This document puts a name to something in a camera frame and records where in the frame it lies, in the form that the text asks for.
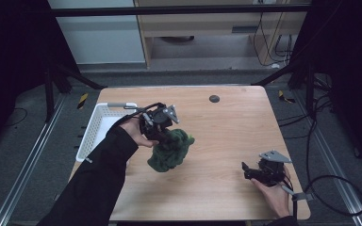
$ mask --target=green stuffed toy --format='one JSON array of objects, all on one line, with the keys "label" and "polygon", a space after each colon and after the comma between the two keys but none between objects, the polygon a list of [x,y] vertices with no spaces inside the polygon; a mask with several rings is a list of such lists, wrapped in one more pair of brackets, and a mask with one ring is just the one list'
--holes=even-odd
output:
[{"label": "green stuffed toy", "polygon": [[189,145],[195,142],[182,129],[166,130],[167,141],[157,144],[148,164],[158,172],[165,172],[180,165],[187,155]]}]

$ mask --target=wooden table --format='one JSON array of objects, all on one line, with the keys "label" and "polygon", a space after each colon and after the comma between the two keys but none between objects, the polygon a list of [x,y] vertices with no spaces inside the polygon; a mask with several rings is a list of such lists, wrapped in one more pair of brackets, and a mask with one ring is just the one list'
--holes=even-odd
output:
[{"label": "wooden table", "polygon": [[[211,103],[209,97],[220,97]],[[156,172],[146,161],[152,149],[131,157],[125,184],[110,220],[255,220],[272,219],[262,194],[245,180],[241,162],[257,169],[258,156],[276,150],[289,157],[262,87],[139,87],[103,89],[98,103],[156,102],[175,105],[181,128],[195,137],[183,164]],[[80,163],[76,162],[74,170]],[[287,164],[295,191],[302,191]],[[298,218],[309,218],[299,201]]]}]

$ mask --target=black cloth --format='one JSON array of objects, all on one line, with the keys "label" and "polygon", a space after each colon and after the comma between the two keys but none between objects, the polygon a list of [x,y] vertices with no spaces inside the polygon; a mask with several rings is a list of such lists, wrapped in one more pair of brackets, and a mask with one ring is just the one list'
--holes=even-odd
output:
[{"label": "black cloth", "polygon": [[[38,226],[107,226],[123,188],[126,162],[137,149],[137,143],[122,127],[111,128]],[[298,224],[293,217],[269,224],[283,225]]]}]

